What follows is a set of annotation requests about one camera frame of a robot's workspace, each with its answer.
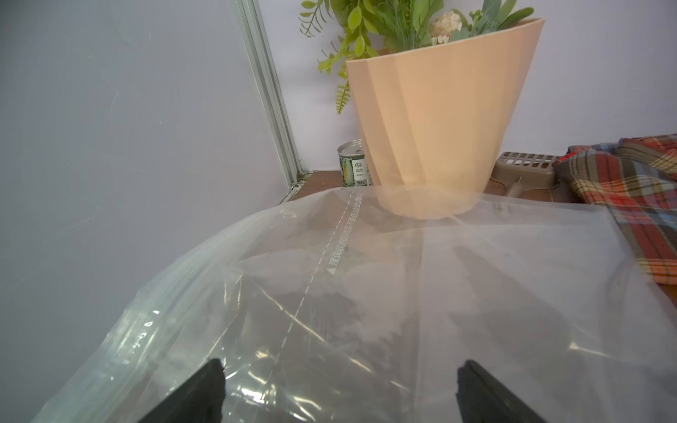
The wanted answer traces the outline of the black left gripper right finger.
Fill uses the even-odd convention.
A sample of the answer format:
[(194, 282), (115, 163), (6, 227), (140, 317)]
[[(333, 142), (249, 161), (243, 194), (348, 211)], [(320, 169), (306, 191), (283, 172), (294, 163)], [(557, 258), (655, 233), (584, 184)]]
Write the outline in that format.
[(466, 361), (458, 369), (457, 402), (465, 423), (546, 423), (476, 361)]

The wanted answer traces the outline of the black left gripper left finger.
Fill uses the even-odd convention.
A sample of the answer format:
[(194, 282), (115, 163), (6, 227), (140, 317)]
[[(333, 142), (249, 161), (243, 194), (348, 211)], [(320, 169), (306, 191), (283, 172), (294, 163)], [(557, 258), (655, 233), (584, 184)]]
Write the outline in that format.
[(221, 361), (212, 359), (139, 423), (221, 422), (226, 397), (224, 368)]

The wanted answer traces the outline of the clear plastic vacuum bag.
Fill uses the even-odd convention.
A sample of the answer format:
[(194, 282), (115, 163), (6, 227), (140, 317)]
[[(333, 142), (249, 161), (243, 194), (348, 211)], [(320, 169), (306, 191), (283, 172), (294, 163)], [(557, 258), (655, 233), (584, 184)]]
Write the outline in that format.
[(40, 422), (135, 422), (211, 360), (226, 422), (458, 422), (475, 361), (548, 422), (673, 422), (676, 310), (612, 215), (335, 189), (178, 258)]

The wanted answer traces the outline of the multicolour tartan shirt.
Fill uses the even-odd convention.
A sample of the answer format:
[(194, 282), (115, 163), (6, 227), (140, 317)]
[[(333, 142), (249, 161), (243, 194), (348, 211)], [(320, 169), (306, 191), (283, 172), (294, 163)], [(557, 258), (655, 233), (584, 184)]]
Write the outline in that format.
[(587, 204), (611, 213), (638, 264), (676, 284), (676, 136), (571, 146), (555, 175)]

